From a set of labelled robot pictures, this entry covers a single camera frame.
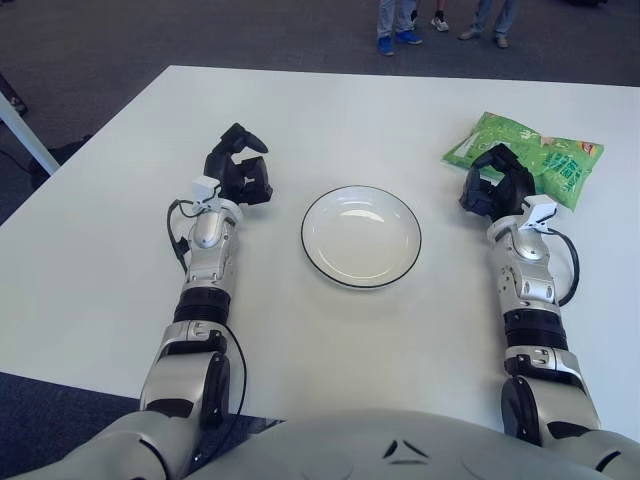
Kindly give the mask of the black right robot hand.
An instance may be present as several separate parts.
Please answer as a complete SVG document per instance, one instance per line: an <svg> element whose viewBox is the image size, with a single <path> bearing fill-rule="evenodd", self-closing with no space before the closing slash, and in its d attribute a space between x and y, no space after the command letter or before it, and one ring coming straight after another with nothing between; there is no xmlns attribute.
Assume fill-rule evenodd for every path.
<svg viewBox="0 0 640 480"><path fill-rule="evenodd" d="M503 174L497 184L481 177L481 170L488 166ZM472 163L459 203L468 212L496 221L522 214L523 200L535 193L533 175L519 162L513 151L500 143Z"/></svg>

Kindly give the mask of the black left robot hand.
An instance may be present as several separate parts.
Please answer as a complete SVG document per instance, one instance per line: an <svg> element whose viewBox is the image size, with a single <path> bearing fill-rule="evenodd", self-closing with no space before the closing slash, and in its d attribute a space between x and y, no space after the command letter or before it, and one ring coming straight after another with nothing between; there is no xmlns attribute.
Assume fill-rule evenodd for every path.
<svg viewBox="0 0 640 480"><path fill-rule="evenodd" d="M249 148L266 154L267 146L239 123L232 124L206 157L203 174L219 181L219 197L236 204L257 205L271 200L273 189L265 160L255 156L235 163L233 156Z"/></svg>

